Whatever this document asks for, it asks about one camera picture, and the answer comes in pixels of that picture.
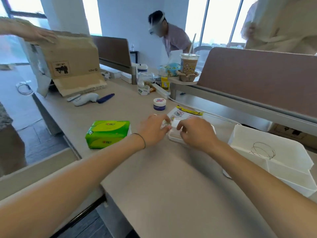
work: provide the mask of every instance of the vr headset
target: vr headset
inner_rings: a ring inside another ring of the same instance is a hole
[[[162,18],[160,19],[160,21],[149,29],[149,33],[150,33],[151,35],[157,33],[157,32],[160,30],[160,28],[161,28],[161,23],[163,22],[164,18],[165,18],[165,13],[163,12],[163,16],[162,16]]]

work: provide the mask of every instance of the clear plastic cup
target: clear plastic cup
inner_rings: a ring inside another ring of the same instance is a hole
[[[180,55],[180,71],[186,75],[195,74],[199,57],[198,54],[182,53]]]

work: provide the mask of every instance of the bracelet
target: bracelet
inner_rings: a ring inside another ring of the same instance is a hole
[[[145,148],[146,148],[146,144],[145,144],[144,138],[143,138],[140,134],[138,134],[138,133],[133,133],[133,135],[138,135],[138,136],[140,136],[140,137],[143,139],[143,141],[144,141],[144,148],[143,148],[143,149],[145,149]]]

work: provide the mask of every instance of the man wearing vr headset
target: man wearing vr headset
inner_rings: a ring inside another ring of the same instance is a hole
[[[174,50],[183,50],[188,53],[192,45],[186,32],[166,21],[165,14],[162,11],[156,11],[149,15],[148,21],[151,25],[149,32],[151,35],[156,34],[163,37],[163,44],[168,56]]]

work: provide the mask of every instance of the blue handle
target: blue handle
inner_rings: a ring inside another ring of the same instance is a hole
[[[111,99],[114,96],[114,94],[109,94],[107,96],[104,96],[97,100],[97,103],[104,103],[105,101]]]

